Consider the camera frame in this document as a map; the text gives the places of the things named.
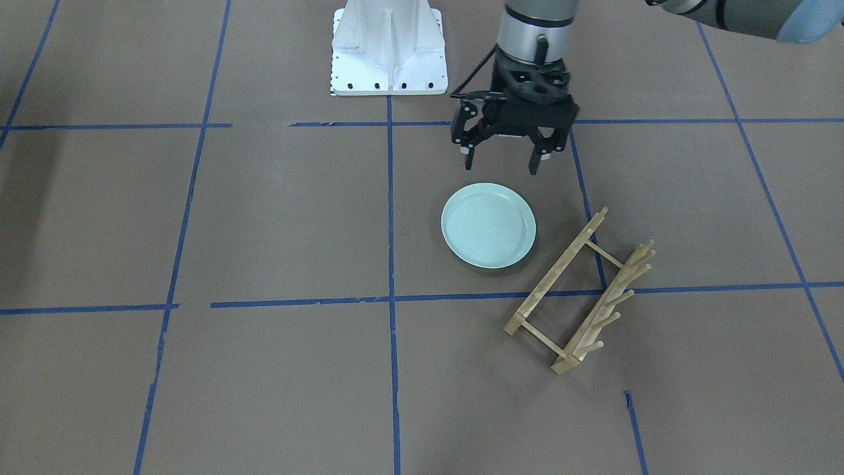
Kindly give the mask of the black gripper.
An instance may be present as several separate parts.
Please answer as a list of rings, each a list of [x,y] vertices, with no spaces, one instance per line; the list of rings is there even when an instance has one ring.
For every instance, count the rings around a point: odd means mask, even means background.
[[[452,143],[464,154],[465,166],[472,166],[477,145],[494,134],[529,135],[533,142],[529,173],[536,175],[543,157],[566,150],[570,127],[578,116],[569,81],[561,59],[537,66],[497,52],[491,91],[500,92],[503,99],[460,99],[452,120]],[[540,127],[553,132],[546,137]]]

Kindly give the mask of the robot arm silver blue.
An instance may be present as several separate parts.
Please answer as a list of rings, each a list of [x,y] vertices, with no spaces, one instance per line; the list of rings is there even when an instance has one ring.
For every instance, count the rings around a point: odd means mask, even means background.
[[[842,180],[842,2],[817,42],[699,25],[643,1],[582,1],[566,55],[580,162],[610,185]]]

